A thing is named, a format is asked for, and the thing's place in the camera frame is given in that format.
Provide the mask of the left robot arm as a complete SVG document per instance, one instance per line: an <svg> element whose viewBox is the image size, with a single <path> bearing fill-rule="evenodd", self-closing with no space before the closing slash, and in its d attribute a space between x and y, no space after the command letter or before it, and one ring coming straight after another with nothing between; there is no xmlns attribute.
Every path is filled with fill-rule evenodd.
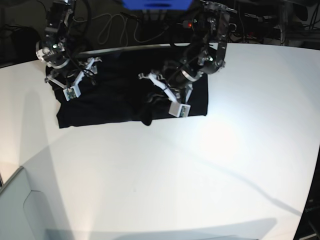
<svg viewBox="0 0 320 240"><path fill-rule="evenodd" d="M232 11L221 1L203 0L191 21L190 43L178 46L178 55L161 69L140 73L138 78L150 80L171 102L186 104L195 82L225 66Z"/></svg>

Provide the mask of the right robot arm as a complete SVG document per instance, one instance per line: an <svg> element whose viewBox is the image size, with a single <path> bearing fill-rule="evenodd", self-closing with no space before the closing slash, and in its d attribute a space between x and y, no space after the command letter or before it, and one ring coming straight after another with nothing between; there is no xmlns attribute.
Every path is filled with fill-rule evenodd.
<svg viewBox="0 0 320 240"><path fill-rule="evenodd" d="M92 22L92 10L83 1L87 20L79 34L73 34L76 0L54 0L46 13L43 40L36 43L35 54L46 65L44 82L70 89L76 81L88 80L96 85L97 58L79 60L77 55L86 47L85 37Z"/></svg>

